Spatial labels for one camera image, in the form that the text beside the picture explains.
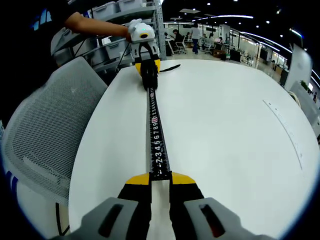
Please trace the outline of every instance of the office chair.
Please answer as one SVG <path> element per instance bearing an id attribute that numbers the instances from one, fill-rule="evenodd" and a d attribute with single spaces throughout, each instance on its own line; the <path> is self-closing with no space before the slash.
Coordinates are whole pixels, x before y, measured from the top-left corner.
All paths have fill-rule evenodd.
<path id="1" fill-rule="evenodd" d="M 204 39 L 204 46 L 205 46 L 205 54 L 206 53 L 210 53 L 213 54 L 213 50 L 215 49 L 215 45 L 213 40 L 211 40 L 210 38 L 205 38 Z"/>
<path id="2" fill-rule="evenodd" d="M 83 57 L 56 70 L 12 115 L 1 143 L 6 167 L 33 191 L 68 205 L 78 147 L 106 89 Z"/>
<path id="3" fill-rule="evenodd" d="M 182 42 L 176 42 L 176 43 L 175 43 L 175 45 L 176 45 L 176 47 L 178 48 L 178 50 L 174 51 L 174 53 L 178 53 L 178 54 L 184 53 L 184 54 L 187 54 L 187 52 L 186 52 L 185 38 L 186 38 L 186 36 L 183 37 Z"/>

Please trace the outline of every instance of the desk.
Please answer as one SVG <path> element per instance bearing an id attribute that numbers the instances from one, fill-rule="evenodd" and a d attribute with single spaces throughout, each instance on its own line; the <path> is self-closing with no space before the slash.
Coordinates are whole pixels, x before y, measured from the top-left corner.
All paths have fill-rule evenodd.
<path id="1" fill-rule="evenodd" d="M 170 49 L 171 49 L 172 55 L 175 55 L 175 53 L 174 53 L 174 50 L 172 49 L 172 46 L 171 46 L 171 44 L 170 44 L 170 41 L 174 41 L 174 40 L 175 40 L 174 38 L 165 38 L 165 41 L 168 42 L 168 44 L 169 44 L 169 47 L 170 47 Z"/>
<path id="2" fill-rule="evenodd" d="M 302 110 L 260 70 L 210 60 L 167 60 L 157 100 L 174 172 L 195 179 L 255 234 L 281 237 L 308 202 L 319 146 Z M 263 100 L 278 107 L 305 159 Z M 125 182 L 147 170 L 147 93 L 134 66 L 123 68 L 102 96 L 83 134 L 69 192 L 71 231 Z"/>

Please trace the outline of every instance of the office floor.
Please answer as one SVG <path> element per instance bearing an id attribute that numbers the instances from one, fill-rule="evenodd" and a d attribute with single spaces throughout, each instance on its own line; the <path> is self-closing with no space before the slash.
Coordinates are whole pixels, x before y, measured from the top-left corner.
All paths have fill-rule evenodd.
<path id="1" fill-rule="evenodd" d="M 196 54 L 194 54 L 192 52 L 192 48 L 186 48 L 186 54 L 184 54 L 184 53 L 181 53 L 181 54 L 175 53 L 172 56 L 167 56 L 166 59 L 167 60 L 172 60 L 172 59 L 201 59 L 201 60 L 222 61 L 219 58 L 213 57 L 211 54 L 205 53 L 204 51 L 201 51 L 201 50 L 199 50 L 199 54 L 196 55 Z M 242 62 L 236 62 L 236 61 L 228 61 L 228 62 L 245 65 Z M 269 77 L 271 77 L 273 80 L 275 80 L 277 83 L 279 83 L 281 76 L 278 73 L 276 73 L 275 71 L 273 71 L 271 66 L 266 65 L 266 64 L 264 64 L 264 63 L 262 63 L 260 61 L 257 61 L 255 59 L 253 64 L 252 64 L 252 67 L 264 72 Z"/>

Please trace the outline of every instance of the gray mesh chair back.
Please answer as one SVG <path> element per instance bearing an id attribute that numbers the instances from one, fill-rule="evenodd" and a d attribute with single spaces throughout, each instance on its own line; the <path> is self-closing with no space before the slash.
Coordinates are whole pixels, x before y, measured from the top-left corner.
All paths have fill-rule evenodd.
<path id="1" fill-rule="evenodd" d="M 106 89 L 85 59 L 78 57 L 19 105 L 1 144 L 4 163 L 19 181 L 68 205 L 78 147 Z"/>

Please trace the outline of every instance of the person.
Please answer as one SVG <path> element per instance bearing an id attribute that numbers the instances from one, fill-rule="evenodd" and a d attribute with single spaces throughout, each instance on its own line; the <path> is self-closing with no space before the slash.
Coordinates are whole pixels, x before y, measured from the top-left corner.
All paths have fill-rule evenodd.
<path id="1" fill-rule="evenodd" d="M 33 91 L 42 87 L 58 66 L 51 57 L 51 40 L 63 27 L 74 33 L 91 36 L 119 36 L 131 40 L 126 26 L 82 16 L 66 0 L 18 0 L 14 12 L 17 25 L 5 24 L 10 36 L 6 68 L 12 77 L 2 81 L 0 119 L 7 126 L 19 104 Z"/>
<path id="2" fill-rule="evenodd" d="M 191 38 L 193 42 L 192 52 L 198 54 L 198 41 L 199 41 L 200 31 L 198 29 L 198 23 L 194 23 L 191 28 Z"/>
<path id="3" fill-rule="evenodd" d="M 313 96 L 313 101 L 316 104 L 317 103 L 317 92 L 315 92 L 314 96 Z"/>
<path id="4" fill-rule="evenodd" d="M 174 43 L 182 43 L 184 37 L 179 33 L 179 30 L 175 29 L 172 32 L 175 35 Z"/>

